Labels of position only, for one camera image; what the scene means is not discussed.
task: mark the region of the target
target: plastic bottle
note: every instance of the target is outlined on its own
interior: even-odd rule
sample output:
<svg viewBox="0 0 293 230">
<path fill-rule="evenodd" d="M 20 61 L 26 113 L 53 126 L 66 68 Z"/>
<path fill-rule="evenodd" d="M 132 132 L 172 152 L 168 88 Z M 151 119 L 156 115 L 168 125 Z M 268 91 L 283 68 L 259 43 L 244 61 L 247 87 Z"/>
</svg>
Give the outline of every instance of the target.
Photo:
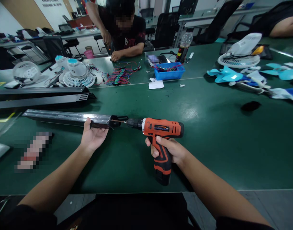
<svg viewBox="0 0 293 230">
<path fill-rule="evenodd" d="M 192 32 L 193 32 L 193 28 L 187 29 L 186 33 L 183 35 L 181 39 L 181 46 L 178 49 L 178 54 L 177 54 L 175 62 L 180 62 L 182 64 L 184 63 L 189 46 L 193 39 Z"/>
</svg>

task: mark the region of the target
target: cordless drill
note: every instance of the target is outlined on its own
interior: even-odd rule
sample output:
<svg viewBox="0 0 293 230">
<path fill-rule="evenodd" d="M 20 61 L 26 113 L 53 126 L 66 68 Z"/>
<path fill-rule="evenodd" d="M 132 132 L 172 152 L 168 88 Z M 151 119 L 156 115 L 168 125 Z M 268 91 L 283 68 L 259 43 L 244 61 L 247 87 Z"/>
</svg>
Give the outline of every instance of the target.
<svg viewBox="0 0 293 230">
<path fill-rule="evenodd" d="M 151 144 L 158 150 L 159 156 L 154 159 L 156 179 L 162 185 L 168 185 L 171 175 L 171 154 L 166 147 L 158 144 L 156 136 L 165 139 L 181 138 L 184 135 L 183 123 L 152 118 L 130 118 L 126 124 L 132 128 L 142 130 L 142 133 L 149 138 Z"/>
</svg>

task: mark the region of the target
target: white fan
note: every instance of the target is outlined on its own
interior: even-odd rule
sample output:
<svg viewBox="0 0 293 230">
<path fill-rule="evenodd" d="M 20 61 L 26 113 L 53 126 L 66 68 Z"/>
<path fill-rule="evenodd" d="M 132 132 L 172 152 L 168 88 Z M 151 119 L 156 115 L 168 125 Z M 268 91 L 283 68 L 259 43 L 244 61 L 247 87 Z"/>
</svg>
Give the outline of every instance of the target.
<svg viewBox="0 0 293 230">
<path fill-rule="evenodd" d="M 95 83 L 94 75 L 87 67 L 76 59 L 68 60 L 69 72 L 62 77 L 62 81 L 68 87 L 91 87 Z"/>
<path fill-rule="evenodd" d="M 218 58 L 218 63 L 231 68 L 248 68 L 259 63 L 259 55 L 252 56 L 252 50 L 258 44 L 262 34 L 250 33 L 232 45 L 227 53 Z"/>
<path fill-rule="evenodd" d="M 37 82 L 41 73 L 38 66 L 29 61 L 20 62 L 12 70 L 13 78 L 16 82 L 28 85 Z"/>
</svg>

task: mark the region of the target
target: floor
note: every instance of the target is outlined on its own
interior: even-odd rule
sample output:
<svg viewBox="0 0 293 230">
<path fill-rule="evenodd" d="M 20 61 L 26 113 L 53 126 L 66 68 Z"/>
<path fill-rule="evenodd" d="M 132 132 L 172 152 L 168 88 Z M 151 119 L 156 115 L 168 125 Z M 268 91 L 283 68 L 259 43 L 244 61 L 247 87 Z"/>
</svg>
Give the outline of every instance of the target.
<svg viewBox="0 0 293 230">
<path fill-rule="evenodd" d="M 293 190 L 256 190 L 240 192 L 276 230 L 293 230 Z M 187 208 L 202 230 L 216 228 L 215 219 L 195 193 L 183 193 Z M 54 213 L 58 223 L 95 199 L 95 194 L 70 194 Z M 23 198 L 12 196 L 0 216 L 7 215 Z"/>
</svg>

